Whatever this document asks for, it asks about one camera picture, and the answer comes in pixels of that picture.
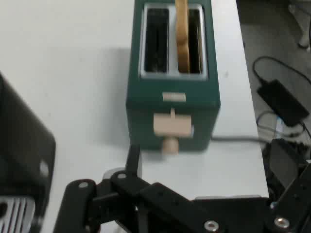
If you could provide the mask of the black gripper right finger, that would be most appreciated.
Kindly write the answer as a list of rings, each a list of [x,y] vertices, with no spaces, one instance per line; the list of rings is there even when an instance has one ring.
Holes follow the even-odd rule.
[[[265,220],[266,233],[311,231],[311,166],[291,182]]]

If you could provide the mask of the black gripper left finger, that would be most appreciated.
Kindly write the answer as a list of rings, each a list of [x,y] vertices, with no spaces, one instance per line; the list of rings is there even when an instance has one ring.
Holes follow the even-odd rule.
[[[218,233],[220,221],[207,210],[160,183],[138,176],[140,148],[131,146],[125,168],[100,183],[70,182],[64,192],[54,231],[98,233],[116,222],[128,233]]]

